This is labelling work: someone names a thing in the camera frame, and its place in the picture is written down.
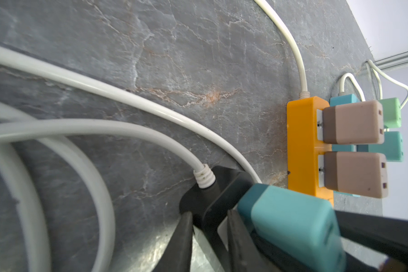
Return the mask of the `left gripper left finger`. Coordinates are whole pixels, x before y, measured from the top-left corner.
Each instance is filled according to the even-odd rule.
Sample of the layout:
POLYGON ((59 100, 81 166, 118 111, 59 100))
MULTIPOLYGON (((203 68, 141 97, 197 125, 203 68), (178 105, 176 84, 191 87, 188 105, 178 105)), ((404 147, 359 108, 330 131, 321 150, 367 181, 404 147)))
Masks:
POLYGON ((193 248, 193 214, 183 213, 153 272, 189 272, 193 248))

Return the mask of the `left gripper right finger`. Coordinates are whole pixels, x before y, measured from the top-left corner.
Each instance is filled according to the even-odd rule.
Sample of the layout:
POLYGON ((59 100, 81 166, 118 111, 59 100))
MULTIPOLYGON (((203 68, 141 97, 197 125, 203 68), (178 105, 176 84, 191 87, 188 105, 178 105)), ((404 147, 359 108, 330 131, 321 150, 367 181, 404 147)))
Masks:
POLYGON ((232 272, 268 272, 237 210, 227 212, 228 252, 232 272))

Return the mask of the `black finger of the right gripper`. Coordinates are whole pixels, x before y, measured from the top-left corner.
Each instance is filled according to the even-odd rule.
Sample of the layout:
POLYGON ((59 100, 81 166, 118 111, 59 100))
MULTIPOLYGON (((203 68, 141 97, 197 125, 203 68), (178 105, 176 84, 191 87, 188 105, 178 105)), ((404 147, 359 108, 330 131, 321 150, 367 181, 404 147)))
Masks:
POLYGON ((343 238, 381 252, 408 268, 408 221, 336 211, 343 238))

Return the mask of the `black power strip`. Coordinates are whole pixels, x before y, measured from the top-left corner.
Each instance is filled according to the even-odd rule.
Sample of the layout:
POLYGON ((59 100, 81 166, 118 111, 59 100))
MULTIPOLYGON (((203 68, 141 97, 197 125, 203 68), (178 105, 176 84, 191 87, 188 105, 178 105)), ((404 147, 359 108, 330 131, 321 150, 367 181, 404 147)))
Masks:
POLYGON ((206 189, 192 186, 181 198, 179 210, 181 214, 192 213, 194 237, 214 271, 229 272, 228 242, 221 238, 218 230, 221 224, 226 224, 227 212, 255 182, 245 171, 219 165, 212 171, 215 183, 206 189))

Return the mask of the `teal plug adapter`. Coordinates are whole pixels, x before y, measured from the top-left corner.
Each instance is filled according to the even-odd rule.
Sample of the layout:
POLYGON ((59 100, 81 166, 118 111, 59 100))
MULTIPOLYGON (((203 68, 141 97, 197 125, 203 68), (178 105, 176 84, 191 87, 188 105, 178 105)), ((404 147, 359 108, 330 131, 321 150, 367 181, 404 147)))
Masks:
POLYGON ((238 202, 247 229, 317 272, 343 272, 346 253, 332 204, 280 187, 254 184, 238 202))

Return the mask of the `orange power strip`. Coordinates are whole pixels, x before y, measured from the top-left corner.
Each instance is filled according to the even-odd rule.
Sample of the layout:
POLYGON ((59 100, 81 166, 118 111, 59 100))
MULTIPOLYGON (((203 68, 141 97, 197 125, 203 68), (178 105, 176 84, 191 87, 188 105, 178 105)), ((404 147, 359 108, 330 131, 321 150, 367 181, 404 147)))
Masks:
POLYGON ((334 191, 319 187, 318 157, 332 150, 317 136, 317 110, 329 103, 317 96, 287 104, 288 188, 334 204, 334 191))

